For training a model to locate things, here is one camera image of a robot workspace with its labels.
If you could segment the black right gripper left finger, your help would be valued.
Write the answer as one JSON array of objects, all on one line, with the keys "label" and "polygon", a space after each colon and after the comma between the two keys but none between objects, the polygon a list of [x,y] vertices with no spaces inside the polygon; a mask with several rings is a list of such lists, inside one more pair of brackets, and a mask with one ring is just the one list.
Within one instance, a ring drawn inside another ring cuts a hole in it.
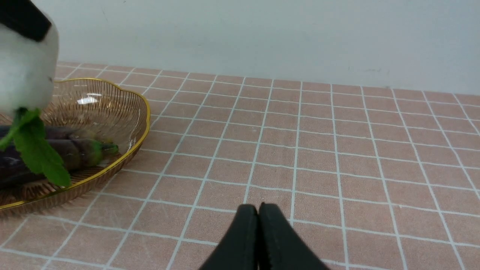
[{"label": "black right gripper left finger", "polygon": [[239,205],[235,217],[201,270],[257,269],[257,209],[251,204]]}]

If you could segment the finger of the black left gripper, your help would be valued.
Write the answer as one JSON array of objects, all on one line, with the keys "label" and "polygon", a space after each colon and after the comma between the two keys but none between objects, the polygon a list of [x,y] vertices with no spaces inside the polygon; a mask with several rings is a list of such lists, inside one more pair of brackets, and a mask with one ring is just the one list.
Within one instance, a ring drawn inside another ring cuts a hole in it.
[{"label": "finger of the black left gripper", "polygon": [[0,23],[32,41],[41,42],[53,23],[30,0],[1,0]]}]

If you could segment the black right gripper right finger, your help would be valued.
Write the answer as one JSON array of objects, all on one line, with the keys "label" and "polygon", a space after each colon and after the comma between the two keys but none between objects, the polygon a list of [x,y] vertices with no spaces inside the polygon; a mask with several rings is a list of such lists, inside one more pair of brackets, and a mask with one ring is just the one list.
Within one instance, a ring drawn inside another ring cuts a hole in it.
[{"label": "black right gripper right finger", "polygon": [[259,207],[259,270],[328,270],[276,204]]}]

